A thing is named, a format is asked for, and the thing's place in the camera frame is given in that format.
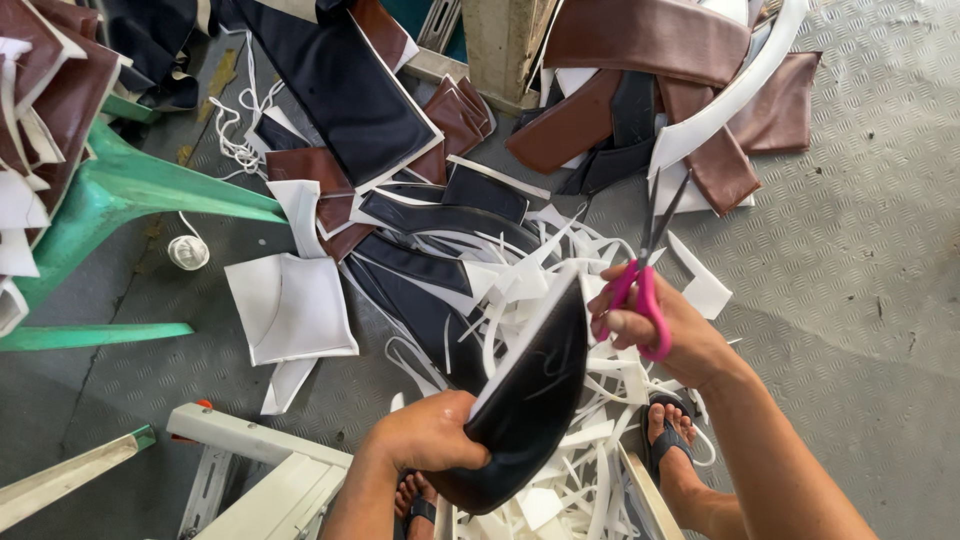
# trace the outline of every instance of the diamond plate floor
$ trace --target diamond plate floor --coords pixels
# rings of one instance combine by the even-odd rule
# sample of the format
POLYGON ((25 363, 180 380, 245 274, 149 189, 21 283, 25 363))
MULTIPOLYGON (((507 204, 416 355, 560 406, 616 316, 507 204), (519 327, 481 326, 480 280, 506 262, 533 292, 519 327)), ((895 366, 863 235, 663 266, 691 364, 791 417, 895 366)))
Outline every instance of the diamond plate floor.
MULTIPOLYGON (((877 534, 951 537, 960 500, 960 464, 949 459, 960 452, 960 6, 953 0, 811 5, 795 43, 798 51, 824 51, 813 88, 810 153, 754 160, 765 185, 756 208, 722 220, 708 212, 681 215, 671 229, 734 291, 717 328, 743 338, 740 353, 877 534)), ((204 61, 216 65, 228 47, 239 52, 238 77, 222 98, 232 107, 248 80, 238 39, 214 41, 204 61)), ((273 73, 262 58, 257 66, 265 91, 273 73)), ((419 101, 430 95, 429 87, 405 84, 419 101)), ((296 107, 286 92, 277 102, 306 127, 291 113, 296 107)), ((165 118, 145 148, 176 160, 189 145, 192 156, 182 155, 197 170, 232 172, 212 127, 190 114, 165 118)), ((537 175, 503 149, 511 124, 501 118, 496 134, 468 157, 531 184, 559 187, 567 173, 537 175)), ((257 178, 231 182, 265 192, 257 178)), ((564 212, 582 202, 555 201, 564 212)), ((639 180, 627 181, 594 197, 586 221, 636 245, 642 204, 639 180)), ((66 282, 47 305, 75 305, 78 290, 111 276, 96 288, 109 299, 103 309, 89 308, 103 312, 99 322, 184 321, 196 334, 4 357, 15 368, 0 386, 0 418, 12 426, 0 443, 6 481, 146 423, 163 435, 156 447, 4 538, 172 539, 199 460, 198 449, 162 433, 170 409, 184 402, 207 398, 230 414, 351 452, 394 393, 417 395, 383 357, 389 325, 345 286, 362 355, 321 361, 290 412, 258 418, 271 368, 249 364, 222 268, 293 251, 293 239, 277 225, 189 218, 211 248, 204 269, 183 272, 167 259, 167 242, 185 228, 176 215, 153 216, 113 235, 84 263, 82 279, 66 282), (137 240, 144 227, 155 233, 137 240), (110 305, 114 296, 119 308, 110 305), (43 406, 18 401, 25 391, 14 387, 28 376, 43 406), (47 415, 48 429, 39 429, 47 415), (32 448, 43 454, 31 455, 32 448), (107 512, 112 519, 103 519, 107 512)), ((688 279, 670 257, 659 269, 677 286, 688 279)), ((262 471, 245 467, 242 474, 236 492, 262 471)), ((732 489, 722 459, 701 475, 711 486, 732 489)))

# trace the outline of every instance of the foot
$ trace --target foot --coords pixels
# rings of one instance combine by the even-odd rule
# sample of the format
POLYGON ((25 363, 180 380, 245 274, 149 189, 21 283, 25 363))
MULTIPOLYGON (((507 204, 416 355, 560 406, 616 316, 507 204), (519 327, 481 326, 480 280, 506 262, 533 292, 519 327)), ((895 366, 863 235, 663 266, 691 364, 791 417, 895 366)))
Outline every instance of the foot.
MULTIPOLYGON (((669 422, 677 434, 686 442, 687 446, 693 448, 693 441, 697 437, 697 428, 690 422, 689 416, 684 414, 672 404, 666 406, 661 404, 650 405, 648 411, 650 429, 647 437, 650 444, 657 440, 657 437, 665 431, 664 422, 669 422)), ((691 499, 702 497, 707 492, 711 492, 700 479, 697 472, 693 470, 693 464, 684 454, 684 451, 677 447, 671 447, 660 459, 660 493, 670 513, 673 514, 677 525, 680 528, 693 528, 692 516, 689 516, 691 499)))
MULTIPOLYGON (((413 504, 414 497, 420 496, 428 503, 437 505, 437 490, 430 482, 419 472, 414 475, 407 475, 396 488, 394 498, 394 514, 400 521, 406 521, 407 514, 410 512, 410 506, 413 504)), ((432 540, 433 524, 424 517, 416 517, 410 522, 407 529, 407 540, 432 540)))

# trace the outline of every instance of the metal floor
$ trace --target metal floor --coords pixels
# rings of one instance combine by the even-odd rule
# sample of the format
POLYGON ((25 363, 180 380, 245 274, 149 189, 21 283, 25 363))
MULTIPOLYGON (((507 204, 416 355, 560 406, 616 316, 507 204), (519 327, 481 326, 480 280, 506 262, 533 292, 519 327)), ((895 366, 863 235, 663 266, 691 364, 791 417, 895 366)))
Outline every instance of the metal floor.
MULTIPOLYGON (((248 80, 242 40, 220 37, 193 55, 205 89, 225 51, 239 53, 238 77, 222 97, 230 107, 248 80)), ((754 160, 765 185, 756 208, 722 220, 681 215, 671 230, 734 291, 715 325, 743 338, 739 352, 877 534, 953 537, 960 526, 960 5, 821 0, 795 50, 824 51, 811 152, 754 160)), ((273 72, 262 59, 257 67, 263 92, 273 72)), ((414 92, 421 102, 430 93, 427 86, 414 92)), ((289 95, 278 102, 290 113, 289 95)), ((165 115, 144 150, 167 160, 192 156, 190 165, 212 176, 235 170, 218 154, 212 122, 197 116, 165 115)), ((503 149, 511 124, 501 118, 468 158, 559 187, 566 172, 537 175, 503 149)), ((231 182, 266 192, 256 177, 231 182)), ((637 244, 643 200, 639 181, 619 184, 592 200, 586 221, 637 244)), ((570 211, 581 202, 556 204, 570 211)), ((186 233, 176 215, 149 216, 114 233, 28 324, 182 321, 197 333, 3 355, 0 485, 144 424, 161 436, 3 538, 172 540, 200 455, 163 431, 182 403, 206 398, 353 452, 397 391, 408 401, 418 395, 383 357, 389 325, 345 284, 363 354, 321 361, 290 412, 258 418, 273 368, 249 364, 223 266, 294 251, 293 238, 285 226, 189 218, 212 253, 202 270, 181 271, 166 257, 170 239, 186 233)), ((683 271, 664 259, 661 272, 683 286, 683 271)), ((237 465, 234 497, 263 474, 237 465)), ((722 459, 701 476, 732 489, 722 459)))

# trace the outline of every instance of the scissors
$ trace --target scissors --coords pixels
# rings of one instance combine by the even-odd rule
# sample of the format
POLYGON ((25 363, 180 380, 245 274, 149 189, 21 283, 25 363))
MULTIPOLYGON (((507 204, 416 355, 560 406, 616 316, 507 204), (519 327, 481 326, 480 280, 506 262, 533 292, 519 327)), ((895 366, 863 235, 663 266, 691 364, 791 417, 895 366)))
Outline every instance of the scissors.
MULTIPOLYGON (((660 220, 660 224, 654 229, 657 187, 660 184, 660 170, 657 169, 657 174, 654 177, 654 186, 650 190, 650 202, 647 207, 647 215, 643 221, 644 244, 640 248, 640 257, 632 259, 627 263, 627 268, 623 271, 623 274, 616 280, 607 283, 604 287, 604 291, 613 290, 613 298, 610 301, 608 310, 620 309, 627 303, 630 288, 636 283, 636 312, 653 323, 654 329, 660 337, 660 344, 656 350, 646 345, 637 345, 637 348, 645 358, 655 362, 663 360, 670 354, 673 340, 670 337, 670 327, 666 324, 666 320, 663 319, 660 306, 657 304, 657 295, 654 292, 654 268, 647 264, 647 262, 650 260, 650 255, 653 253, 654 248, 660 243, 660 237, 663 236, 663 233, 666 231, 666 226, 670 223, 670 219, 677 210, 677 205, 680 203, 681 197, 684 196, 686 185, 690 182, 690 174, 691 171, 686 172, 684 182, 680 184, 680 189, 678 189, 677 194, 674 195, 673 201, 670 201, 670 206, 667 207, 663 219, 660 220)), ((610 329, 604 328, 600 331, 600 341, 604 341, 609 336, 610 329)))

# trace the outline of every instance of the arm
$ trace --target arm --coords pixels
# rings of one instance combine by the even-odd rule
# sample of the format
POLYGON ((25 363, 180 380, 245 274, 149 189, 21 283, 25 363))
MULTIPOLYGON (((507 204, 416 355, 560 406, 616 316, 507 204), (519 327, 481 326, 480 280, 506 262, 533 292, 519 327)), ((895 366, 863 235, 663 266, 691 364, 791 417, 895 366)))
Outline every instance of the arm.
POLYGON ((464 434, 474 401, 467 392, 445 391, 377 422, 347 471, 324 540, 393 538, 396 483, 406 469, 483 467, 490 453, 464 434))
MULTIPOLYGON (((623 266, 606 270, 607 281, 623 266)), ((747 532, 754 539, 876 538, 863 518, 793 430, 753 369, 676 289, 657 276, 657 299, 673 349, 662 366, 697 388, 713 420, 747 532)), ((605 292, 589 304, 591 330, 616 332, 614 346, 656 345, 653 326, 630 309, 604 312, 605 292)))

